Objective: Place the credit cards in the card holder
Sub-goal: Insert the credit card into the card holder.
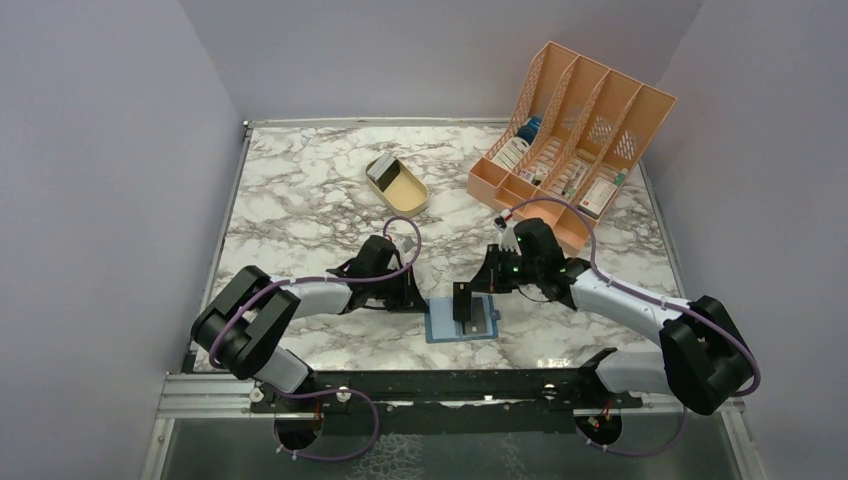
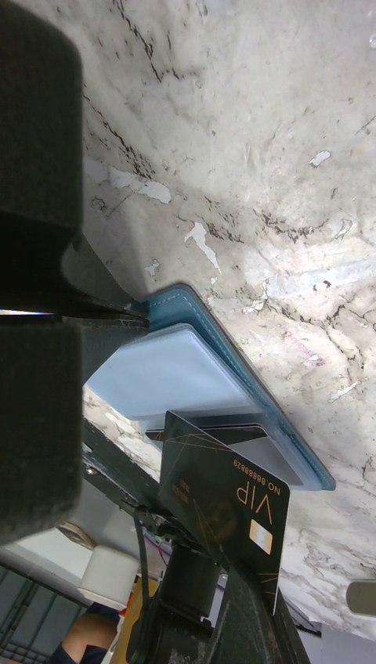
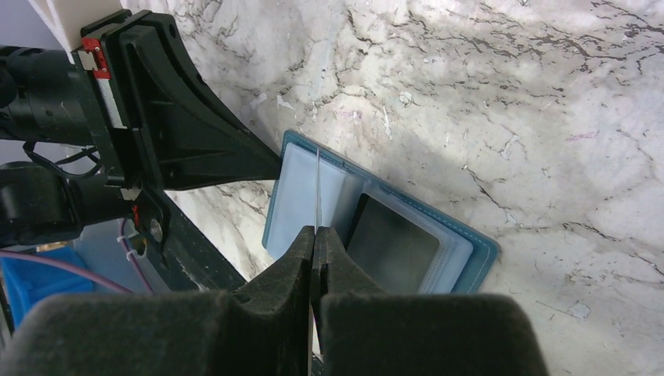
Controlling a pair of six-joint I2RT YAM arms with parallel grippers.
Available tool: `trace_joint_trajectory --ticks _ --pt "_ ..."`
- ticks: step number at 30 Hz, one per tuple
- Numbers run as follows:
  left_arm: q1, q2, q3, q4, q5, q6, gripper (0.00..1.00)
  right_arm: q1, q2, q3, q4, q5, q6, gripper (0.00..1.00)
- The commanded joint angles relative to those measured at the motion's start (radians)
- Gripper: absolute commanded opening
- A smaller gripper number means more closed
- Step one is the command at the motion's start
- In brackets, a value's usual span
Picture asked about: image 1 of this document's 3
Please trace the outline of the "blue card holder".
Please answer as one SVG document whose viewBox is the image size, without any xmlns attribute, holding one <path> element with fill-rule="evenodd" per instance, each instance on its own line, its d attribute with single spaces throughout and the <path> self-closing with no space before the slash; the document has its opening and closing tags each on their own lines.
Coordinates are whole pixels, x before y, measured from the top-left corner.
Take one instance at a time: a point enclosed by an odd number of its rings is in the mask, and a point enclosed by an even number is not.
<svg viewBox="0 0 848 480">
<path fill-rule="evenodd" d="M 452 297 L 438 297 L 427 301 L 429 312 L 424 316 L 426 342 L 435 344 L 497 338 L 497 322 L 501 319 L 501 312 L 495 307 L 493 297 L 479 293 L 474 293 L 473 296 L 490 297 L 489 308 L 493 327 L 493 333 L 490 336 L 477 338 L 466 337 L 463 333 L 464 324 L 453 320 Z"/>
</svg>

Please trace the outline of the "black credit card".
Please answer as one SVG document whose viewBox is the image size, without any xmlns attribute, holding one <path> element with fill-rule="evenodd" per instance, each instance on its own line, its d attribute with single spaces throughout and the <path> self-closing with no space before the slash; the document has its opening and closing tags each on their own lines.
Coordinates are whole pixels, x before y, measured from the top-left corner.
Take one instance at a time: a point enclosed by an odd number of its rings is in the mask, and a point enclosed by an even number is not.
<svg viewBox="0 0 848 480">
<path fill-rule="evenodd" d="M 469 316 L 463 325 L 463 333 L 466 337 L 487 337 L 493 333 L 489 303 L 489 296 L 471 298 Z"/>
<path fill-rule="evenodd" d="M 465 324 L 472 317 L 472 291 L 467 282 L 454 282 L 452 294 L 453 320 Z"/>
</svg>

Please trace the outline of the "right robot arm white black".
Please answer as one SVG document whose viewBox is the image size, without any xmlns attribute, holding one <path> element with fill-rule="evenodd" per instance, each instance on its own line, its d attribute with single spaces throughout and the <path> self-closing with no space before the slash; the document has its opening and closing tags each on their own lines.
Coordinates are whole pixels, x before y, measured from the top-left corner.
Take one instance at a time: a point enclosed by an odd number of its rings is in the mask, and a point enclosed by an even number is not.
<svg viewBox="0 0 848 480">
<path fill-rule="evenodd" d="M 756 380 L 753 356 L 720 301 L 662 297 L 617 281 L 586 259 L 566 256 L 550 226 L 537 218 L 504 226 L 501 243 L 488 245 L 480 269 L 456 283 L 454 297 L 507 294 L 523 286 L 537 287 L 551 303 L 612 320 L 657 346 L 655 352 L 611 349 L 589 360 L 576 383 L 589 406 L 600 407 L 618 393 L 654 393 L 710 415 Z"/>
</svg>

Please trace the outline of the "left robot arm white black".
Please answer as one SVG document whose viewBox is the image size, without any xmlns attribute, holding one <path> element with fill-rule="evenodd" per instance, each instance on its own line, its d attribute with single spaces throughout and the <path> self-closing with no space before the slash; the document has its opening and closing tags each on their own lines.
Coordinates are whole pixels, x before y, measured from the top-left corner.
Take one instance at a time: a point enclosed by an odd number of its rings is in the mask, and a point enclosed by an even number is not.
<svg viewBox="0 0 848 480">
<path fill-rule="evenodd" d="M 199 314 L 191 339 L 212 364 L 239 380 L 276 388 L 285 407 L 298 411 L 313 401 L 312 368 L 280 341 L 289 324 L 319 314 L 342 315 L 378 301 L 387 312 L 426 313 L 411 265 L 399 266 L 398 247 L 370 236 L 357 255 L 323 276 L 273 277 L 254 265 L 242 268 Z"/>
</svg>

